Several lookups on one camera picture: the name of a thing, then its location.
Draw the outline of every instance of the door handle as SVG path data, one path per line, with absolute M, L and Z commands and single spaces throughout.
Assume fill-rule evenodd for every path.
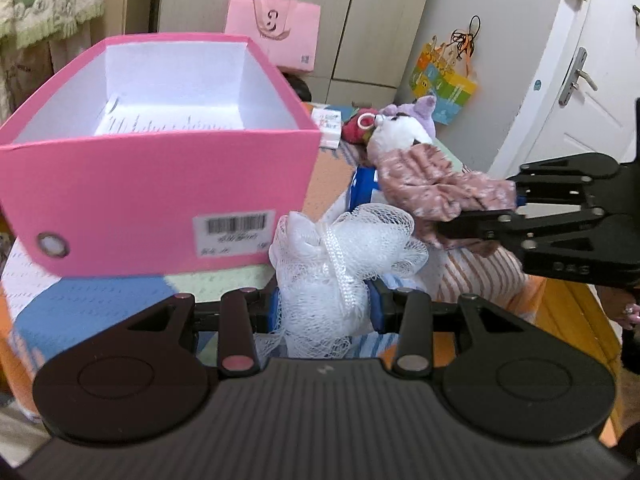
M 576 70 L 575 73 L 577 73 L 578 77 L 581 77 L 582 79 L 584 79 L 591 88 L 593 88 L 594 92 L 598 91 L 598 85 L 596 85 L 595 81 L 593 79 L 591 79 L 591 76 L 589 74 L 587 74 L 584 70 Z
M 579 88 L 578 80 L 580 78 L 584 79 L 594 92 L 598 91 L 598 85 L 596 85 L 593 78 L 582 69 L 586 61 L 587 49 L 582 46 L 578 49 L 578 53 L 575 55 L 574 60 L 571 63 L 571 68 L 566 74 L 564 86 L 562 86 L 560 99 L 558 100 L 560 106 L 567 106 L 569 99 L 571 99 L 571 96 L 574 94 L 574 91 Z

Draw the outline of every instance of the white ring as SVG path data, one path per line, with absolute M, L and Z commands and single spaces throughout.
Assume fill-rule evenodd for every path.
M 363 118 L 372 118 L 373 119 L 373 124 L 371 126 L 362 126 L 362 120 Z M 372 130 L 373 128 L 376 127 L 376 115 L 372 114 L 371 112 L 367 112 L 366 114 L 362 114 L 360 117 L 358 117 L 358 127 L 361 130 Z

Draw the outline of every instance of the pink velvet scrunchie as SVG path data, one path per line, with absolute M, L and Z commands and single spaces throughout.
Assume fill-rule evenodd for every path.
M 385 153 L 378 162 L 378 184 L 386 200 L 410 213 L 415 235 L 441 249 L 466 247 L 490 256 L 496 242 L 449 240 L 437 234 L 434 222 L 448 222 L 463 211 L 516 208 L 515 184 L 484 173 L 453 171 L 451 162 L 431 144 Z

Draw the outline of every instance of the ribbed black surface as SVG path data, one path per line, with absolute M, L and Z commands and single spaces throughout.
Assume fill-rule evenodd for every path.
M 126 449 L 60 440 L 26 480 L 622 480 L 629 464 L 594 438 L 555 448 L 494 442 L 454 420 L 431 387 L 378 360 L 271 360 L 228 380 L 190 423 Z

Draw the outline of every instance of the pink box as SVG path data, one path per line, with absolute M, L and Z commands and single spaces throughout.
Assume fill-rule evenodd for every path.
M 320 138 L 246 37 L 107 38 L 0 128 L 0 204 L 59 276 L 263 264 Z

